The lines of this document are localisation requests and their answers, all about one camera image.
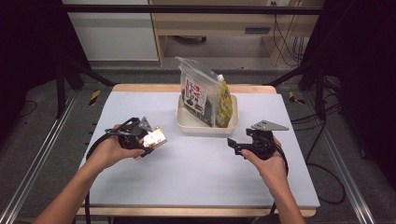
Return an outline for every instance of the tripod leg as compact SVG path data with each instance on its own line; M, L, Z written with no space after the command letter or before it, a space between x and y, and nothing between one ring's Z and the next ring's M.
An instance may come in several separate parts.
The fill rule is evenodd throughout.
M81 72L87 74L88 76L90 76L90 77L92 77L92 78L94 78L94 79L100 81L101 83L103 83L103 84L105 84L105 85L107 85L107 86L110 86L110 87L111 87L111 86L115 86L115 85L118 84L118 83L112 82L112 81L110 81L110 80L108 80L108 79L106 79L106 78L104 78L104 77L99 76L98 74L94 73L91 69L88 69L88 68L86 68L86 67L83 67L83 66L81 66L80 64L78 64L78 63L76 63L76 62L74 62L74 61L68 61L68 63L69 63L71 66L77 68L77 70L79 70L79 71L81 71Z
M307 69L309 69L310 66L311 66L311 63L302 64L301 66L298 66L295 69L289 71L286 75L279 77L268 84L263 84L263 85L270 85L270 86L276 87L276 86L282 84L283 82L289 80L292 77L295 77L295 76L305 73L305 71Z
M60 118L66 108L66 98L64 95L64 76L62 74L62 64L59 63L56 71L56 91L58 93L58 114L56 118Z
M325 78L323 76L323 70L321 66L318 68L318 76L317 76L317 89L316 89L316 100L315 100L315 109L317 110L318 116L321 120L325 120L326 111L324 110L324 102L323 102L323 90L324 90L324 82Z

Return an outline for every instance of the label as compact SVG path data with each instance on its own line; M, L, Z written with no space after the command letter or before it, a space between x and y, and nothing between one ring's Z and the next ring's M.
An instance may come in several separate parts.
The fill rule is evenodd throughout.
M197 113L205 114L206 90L186 78L184 105L189 106Z

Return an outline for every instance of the person's left hand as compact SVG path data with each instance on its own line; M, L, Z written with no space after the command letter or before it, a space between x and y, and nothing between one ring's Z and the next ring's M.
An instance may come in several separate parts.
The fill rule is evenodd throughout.
M120 146L118 137L116 135L108 137L105 141L100 143L93 151L87 163L92 165L97 172L102 172L106 168L114 165L118 161L126 158L136 158L145 153L145 150L125 149Z

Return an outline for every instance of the white tray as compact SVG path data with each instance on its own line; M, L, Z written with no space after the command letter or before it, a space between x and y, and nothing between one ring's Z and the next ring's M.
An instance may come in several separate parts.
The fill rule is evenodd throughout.
M238 125L239 114L238 114L238 102L236 96L231 95L233 99L233 116L231 117L228 128L211 128L204 124L201 120L191 114L186 108L184 108L181 94L178 98L177 104L177 124L183 133L197 133L199 135L228 135L233 133L233 130Z

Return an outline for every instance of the aluminum rail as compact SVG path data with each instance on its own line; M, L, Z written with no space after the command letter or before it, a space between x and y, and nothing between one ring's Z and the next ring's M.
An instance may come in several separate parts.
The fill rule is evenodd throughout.
M315 113L314 99L312 94L303 92L304 98L311 108L311 110ZM339 175L339 178L342 180L345 188L346 194L352 207L356 213L356 216L359 219L361 224L374 224L374 217L366 203L364 201L363 196L361 195L361 191L359 190L355 180L352 177L352 174L349 172L346 163L341 157L340 152L337 149L336 144L332 140L332 136L329 131L324 127L323 130L323 141L325 142L326 149L329 153L329 156L332 160L332 164L334 165L334 169Z
M63 113L63 115L56 119L53 123L46 139L44 140L41 148L38 150L37 155L35 156L34 161L32 162L29 170L27 171L26 175L24 176L20 186L18 187L17 191L15 192L14 196L12 197L11 201L8 203L6 209L0 215L0 224L10 224L13 223L15 218L17 217L18 213L21 210L21 207L28 196L35 180L40 173L46 158L50 154L52 147L58 138L58 135L64 126L65 121L67 120L70 111L76 101L78 96L78 91L71 91L71 94L67 100L67 107Z

